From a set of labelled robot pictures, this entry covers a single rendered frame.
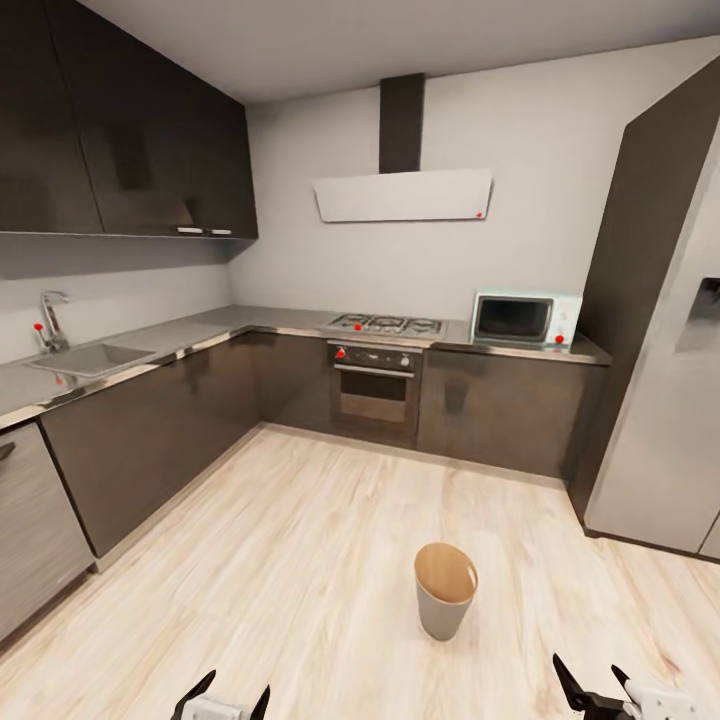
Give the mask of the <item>trash can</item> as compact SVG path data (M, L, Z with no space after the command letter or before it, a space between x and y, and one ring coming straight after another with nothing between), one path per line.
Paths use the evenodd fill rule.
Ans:
M415 585L424 630L438 640L452 639L477 592L477 570L462 550L430 542L415 555Z

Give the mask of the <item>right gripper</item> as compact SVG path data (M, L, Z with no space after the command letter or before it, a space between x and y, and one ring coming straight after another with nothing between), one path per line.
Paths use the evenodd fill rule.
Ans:
M552 661L570 708L579 713L585 711L583 720L635 720L635 717L623 709L625 701L603 697L592 691L583 691L556 653L553 653ZM615 664L611 665L611 669L620 684L626 686L629 676Z

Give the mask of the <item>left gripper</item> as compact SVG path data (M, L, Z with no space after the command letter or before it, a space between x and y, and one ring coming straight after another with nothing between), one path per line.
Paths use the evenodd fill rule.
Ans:
M182 706L188 702L188 700L192 700L192 698L196 698L198 694L202 694L203 692L206 692L206 690L209 688L209 685L213 682L213 679L216 677L216 669L210 670L209 674L202 680L200 680L175 706L175 713L170 718L170 720L181 720L182 715ZM257 702L256 707L251 711L252 716L250 716L250 720L263 720L263 717L265 716L265 711L267 710L267 705L270 699L271 694L271 688L270 685L267 685L266 689L264 690L264 693L261 695L261 698Z

